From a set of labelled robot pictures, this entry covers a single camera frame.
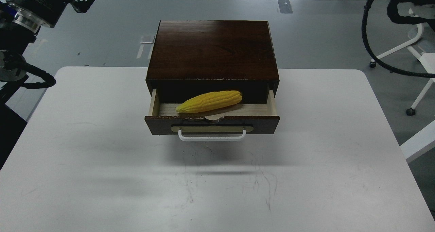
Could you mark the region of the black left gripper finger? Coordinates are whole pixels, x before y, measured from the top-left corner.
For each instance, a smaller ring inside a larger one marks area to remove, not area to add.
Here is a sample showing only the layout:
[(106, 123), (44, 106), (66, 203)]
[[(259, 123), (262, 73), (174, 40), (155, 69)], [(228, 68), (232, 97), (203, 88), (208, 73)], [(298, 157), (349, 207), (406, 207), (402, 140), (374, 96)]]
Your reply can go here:
[(73, 0), (70, 4), (76, 13), (86, 13), (96, 0)]

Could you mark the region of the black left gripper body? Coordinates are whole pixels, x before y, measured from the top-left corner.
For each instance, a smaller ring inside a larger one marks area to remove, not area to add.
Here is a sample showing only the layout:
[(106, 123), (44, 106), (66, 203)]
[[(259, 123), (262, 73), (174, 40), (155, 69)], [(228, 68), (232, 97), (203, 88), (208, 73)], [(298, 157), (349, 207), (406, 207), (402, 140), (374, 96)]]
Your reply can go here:
[(67, 4), (73, 0), (6, 0), (9, 5), (25, 9), (44, 21), (45, 26), (56, 26)]

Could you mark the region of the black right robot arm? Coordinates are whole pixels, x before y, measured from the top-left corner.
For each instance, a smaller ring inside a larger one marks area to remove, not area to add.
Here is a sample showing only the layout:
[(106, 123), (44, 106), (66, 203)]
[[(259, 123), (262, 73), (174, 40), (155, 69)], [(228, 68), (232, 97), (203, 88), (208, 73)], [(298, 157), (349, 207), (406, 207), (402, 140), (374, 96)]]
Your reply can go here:
[(434, 8), (434, 0), (390, 0), (387, 5), (387, 16), (396, 24), (422, 24), (434, 26), (434, 16), (424, 7)]

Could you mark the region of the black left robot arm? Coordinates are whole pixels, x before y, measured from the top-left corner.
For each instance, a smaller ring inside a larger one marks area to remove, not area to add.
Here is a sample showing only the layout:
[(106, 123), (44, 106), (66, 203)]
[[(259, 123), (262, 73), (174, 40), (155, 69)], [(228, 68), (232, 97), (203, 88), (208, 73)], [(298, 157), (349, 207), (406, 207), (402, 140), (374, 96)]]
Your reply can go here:
[(6, 102), (20, 88), (46, 89), (56, 84), (48, 72), (26, 62), (28, 44), (36, 41), (42, 26), (53, 28), (70, 4), (76, 13), (86, 13), (96, 0), (6, 0), (1, 3), (0, 29), (0, 164), (12, 152), (27, 121)]

